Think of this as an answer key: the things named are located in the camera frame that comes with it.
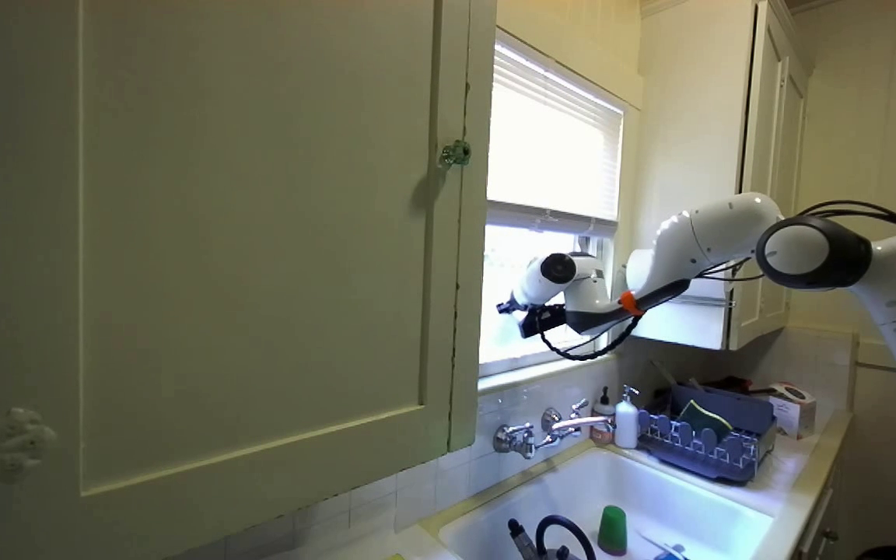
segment black hose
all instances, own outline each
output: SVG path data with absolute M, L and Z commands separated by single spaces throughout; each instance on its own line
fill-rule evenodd
M 642 315 L 633 315 L 629 322 L 622 327 L 622 332 L 615 332 L 603 349 L 588 351 L 588 355 L 571 355 L 570 349 L 557 349 L 545 332 L 540 332 L 540 343 L 565 361 L 594 361 L 594 358 L 612 351 L 615 345 L 622 345 L 636 332 L 639 320 L 642 320 Z
M 540 516 L 540 523 L 537 523 L 537 528 L 534 528 L 537 558 L 546 555 L 546 547 L 545 547 L 545 528 L 546 528 L 546 525 L 562 525 L 565 533 L 571 533 L 575 541 L 578 541 L 578 547 L 586 551 L 586 560 L 596 560 L 596 551 L 594 551 L 591 537 L 588 537 L 571 520 L 565 520 L 565 516 Z
M 524 535 L 524 525 L 516 520 L 507 520 L 511 537 Z

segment black cable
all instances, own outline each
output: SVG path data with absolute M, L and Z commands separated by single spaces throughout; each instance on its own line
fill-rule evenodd
M 703 274 L 698 274 L 699 281 L 712 281 L 712 283 L 757 283 L 764 274 L 751 274 L 751 278 L 712 278 L 712 274 L 728 274 L 728 269 L 741 269 L 751 257 L 736 257 L 736 262 L 724 262 L 715 266 L 705 266 Z
M 896 224 L 896 210 L 877 203 L 865 203 L 865 200 L 823 200 L 815 203 L 804 210 L 795 210 L 795 218 L 806 215 L 818 215 L 818 218 L 873 218 L 873 220 L 888 220 Z
M 586 560 L 596 560 L 596 551 L 594 551 L 591 537 L 588 537 L 571 520 L 557 516 L 557 513 L 540 516 L 540 523 L 537 523 L 537 528 L 534 528 L 537 558 L 546 555 L 546 547 L 545 547 L 545 528 L 546 528 L 546 525 L 560 525 L 560 528 L 571 533 L 575 541 L 578 541 L 578 547 L 582 547 L 582 555 L 586 555 Z
M 596 351 L 591 351 L 591 355 L 571 355 L 571 349 L 582 349 L 582 345 L 601 339 L 601 337 L 610 332 L 612 327 L 607 327 L 603 332 L 596 332 L 596 337 L 591 337 L 591 339 L 586 339 L 586 343 L 578 343 L 578 345 L 570 345 L 570 349 L 557 349 L 557 345 L 545 337 L 545 330 L 540 330 L 540 343 L 545 343 L 554 355 L 560 355 L 560 358 L 565 358 L 565 361 L 594 361 L 594 358 L 612 351 L 615 345 L 622 345 L 622 343 L 633 337 L 633 330 L 639 327 L 639 320 L 642 320 L 642 315 L 636 315 L 618 337 L 612 337 L 603 349 L 596 349 Z

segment cabinet knob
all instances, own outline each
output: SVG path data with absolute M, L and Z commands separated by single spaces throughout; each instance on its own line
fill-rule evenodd
M 453 144 L 441 146 L 439 169 L 447 170 L 453 164 L 467 164 L 469 154 L 473 154 L 469 144 L 467 141 L 453 141 Z

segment soap dispenser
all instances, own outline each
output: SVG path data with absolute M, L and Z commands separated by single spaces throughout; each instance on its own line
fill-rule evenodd
M 639 395 L 636 387 L 625 387 L 622 401 L 612 407 L 612 441 L 618 449 L 639 449 L 639 407 L 633 401 L 633 395 Z

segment window sill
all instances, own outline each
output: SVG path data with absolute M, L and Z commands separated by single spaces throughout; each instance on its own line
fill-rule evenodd
M 546 361 L 546 364 L 516 368 L 516 371 L 480 379 L 480 392 L 494 392 L 494 389 L 518 387 L 518 383 L 529 383 L 529 379 L 571 372 L 571 371 L 596 368 L 596 364 L 607 364 L 607 361 L 612 361 L 612 355 L 603 355 L 596 361 Z

